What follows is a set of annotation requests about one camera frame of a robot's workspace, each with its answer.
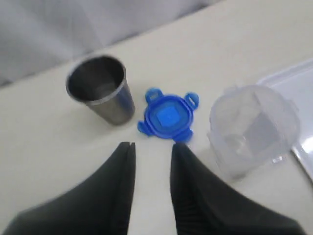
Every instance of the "blue plastic lid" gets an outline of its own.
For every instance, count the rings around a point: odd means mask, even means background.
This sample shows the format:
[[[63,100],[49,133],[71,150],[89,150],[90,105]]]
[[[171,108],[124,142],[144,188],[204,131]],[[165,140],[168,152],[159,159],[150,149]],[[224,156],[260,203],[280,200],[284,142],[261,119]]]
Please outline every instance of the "blue plastic lid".
[[[181,98],[174,94],[164,95],[160,89],[152,88],[146,92],[146,101],[144,121],[137,126],[141,133],[177,142],[190,140],[193,111],[199,105],[197,94],[187,93]]]

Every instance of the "white table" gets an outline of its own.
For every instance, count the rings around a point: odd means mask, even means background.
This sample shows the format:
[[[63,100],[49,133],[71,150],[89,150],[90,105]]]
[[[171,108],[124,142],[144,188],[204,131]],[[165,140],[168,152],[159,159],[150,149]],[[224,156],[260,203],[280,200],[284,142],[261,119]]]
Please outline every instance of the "white table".
[[[65,78],[83,58],[0,90],[0,233],[19,211],[91,175],[118,143],[135,141],[129,234],[176,234],[169,192],[173,142],[147,138],[136,129],[146,107],[145,91],[157,86],[165,93],[200,95],[189,146],[211,168],[206,132],[214,100],[227,87],[255,83],[312,57],[312,11],[313,1],[307,0],[223,1],[96,52],[118,57],[127,68],[136,114],[121,127],[108,126],[68,97]],[[295,218],[313,234],[313,190],[292,158],[232,186]]]

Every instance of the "white tray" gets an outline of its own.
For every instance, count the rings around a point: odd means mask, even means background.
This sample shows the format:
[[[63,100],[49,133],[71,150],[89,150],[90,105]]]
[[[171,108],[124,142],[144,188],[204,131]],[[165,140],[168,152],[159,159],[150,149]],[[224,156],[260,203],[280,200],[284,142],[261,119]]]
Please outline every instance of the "white tray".
[[[313,59],[265,77],[258,84],[271,87],[296,105],[301,134],[292,150],[313,181]]]

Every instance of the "clear plastic container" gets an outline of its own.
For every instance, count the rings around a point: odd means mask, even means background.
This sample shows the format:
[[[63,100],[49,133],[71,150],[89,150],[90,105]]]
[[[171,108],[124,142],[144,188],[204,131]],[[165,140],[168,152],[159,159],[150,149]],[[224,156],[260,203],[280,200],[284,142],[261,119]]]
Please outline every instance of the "clear plastic container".
[[[231,178],[285,154],[300,133],[295,108],[271,88],[258,85],[220,97],[211,109],[210,124],[217,164]]]

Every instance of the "gray fabric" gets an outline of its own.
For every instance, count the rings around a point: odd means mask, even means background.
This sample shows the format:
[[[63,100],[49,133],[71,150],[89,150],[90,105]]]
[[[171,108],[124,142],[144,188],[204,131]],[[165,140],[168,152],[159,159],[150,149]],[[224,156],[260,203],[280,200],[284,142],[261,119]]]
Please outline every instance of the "gray fabric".
[[[2,0],[0,84],[48,69],[218,0]]]

